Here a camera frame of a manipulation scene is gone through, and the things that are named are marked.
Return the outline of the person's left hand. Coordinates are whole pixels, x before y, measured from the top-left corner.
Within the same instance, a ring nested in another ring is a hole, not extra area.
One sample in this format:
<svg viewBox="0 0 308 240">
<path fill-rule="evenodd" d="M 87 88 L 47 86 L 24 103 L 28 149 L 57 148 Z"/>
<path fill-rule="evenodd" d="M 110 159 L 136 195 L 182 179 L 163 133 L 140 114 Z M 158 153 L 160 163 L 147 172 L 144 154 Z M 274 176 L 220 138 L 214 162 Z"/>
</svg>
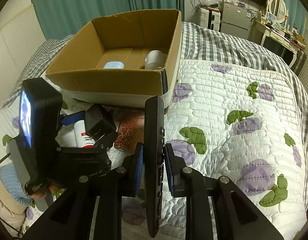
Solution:
<svg viewBox="0 0 308 240">
<path fill-rule="evenodd" d="M 50 193 L 51 196 L 56 196 L 57 194 L 62 194 L 65 190 L 66 187 L 61 187 L 59 184 L 51 182 L 48 186 L 40 188 L 38 191 L 30 195 L 29 197 L 32 199 L 41 199 L 45 198 L 48 193 Z"/>
</svg>

